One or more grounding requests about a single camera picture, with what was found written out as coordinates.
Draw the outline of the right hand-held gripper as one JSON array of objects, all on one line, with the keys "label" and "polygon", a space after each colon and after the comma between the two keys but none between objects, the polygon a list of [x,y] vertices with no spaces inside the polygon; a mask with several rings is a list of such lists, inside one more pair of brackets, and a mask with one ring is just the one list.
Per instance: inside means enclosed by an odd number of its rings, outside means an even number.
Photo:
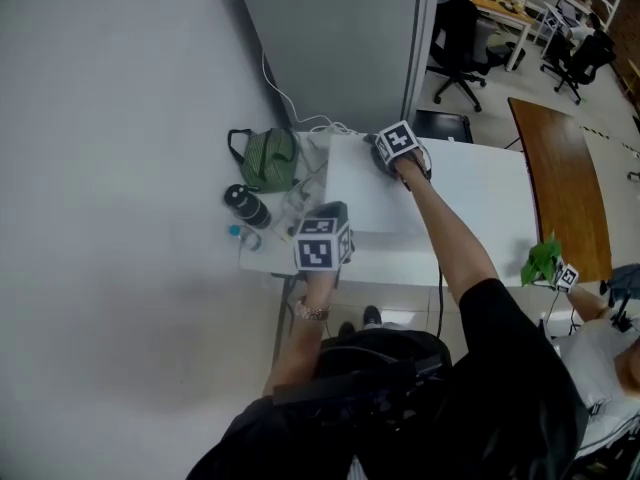
[{"label": "right hand-held gripper", "polygon": [[432,161],[427,149],[418,140],[406,120],[391,125],[376,134],[366,135],[374,165],[393,179],[403,180],[395,162],[398,158],[411,160],[426,180],[432,177]]}]

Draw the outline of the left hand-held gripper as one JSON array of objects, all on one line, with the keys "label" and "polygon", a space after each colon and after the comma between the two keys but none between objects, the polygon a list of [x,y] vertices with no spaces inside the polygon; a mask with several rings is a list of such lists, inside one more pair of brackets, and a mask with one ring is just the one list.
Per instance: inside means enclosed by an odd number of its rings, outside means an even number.
[{"label": "left hand-held gripper", "polygon": [[347,205],[333,201],[307,212],[293,239],[299,272],[339,272],[355,251]]}]

